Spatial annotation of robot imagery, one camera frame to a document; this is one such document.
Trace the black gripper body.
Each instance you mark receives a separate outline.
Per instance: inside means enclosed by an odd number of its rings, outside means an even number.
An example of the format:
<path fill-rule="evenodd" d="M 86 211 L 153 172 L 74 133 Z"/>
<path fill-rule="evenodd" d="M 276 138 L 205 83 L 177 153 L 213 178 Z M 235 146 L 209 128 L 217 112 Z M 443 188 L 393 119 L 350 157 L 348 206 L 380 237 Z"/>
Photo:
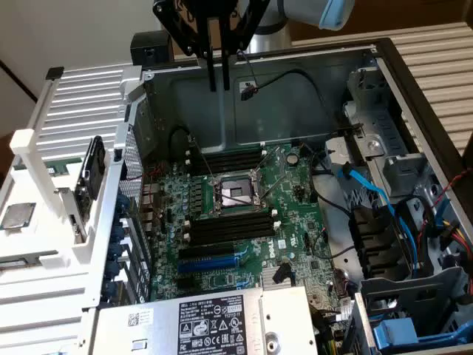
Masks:
<path fill-rule="evenodd" d="M 228 17 L 235 9 L 239 9 L 240 1 L 189 0 L 184 1 L 184 5 L 194 17 Z"/>

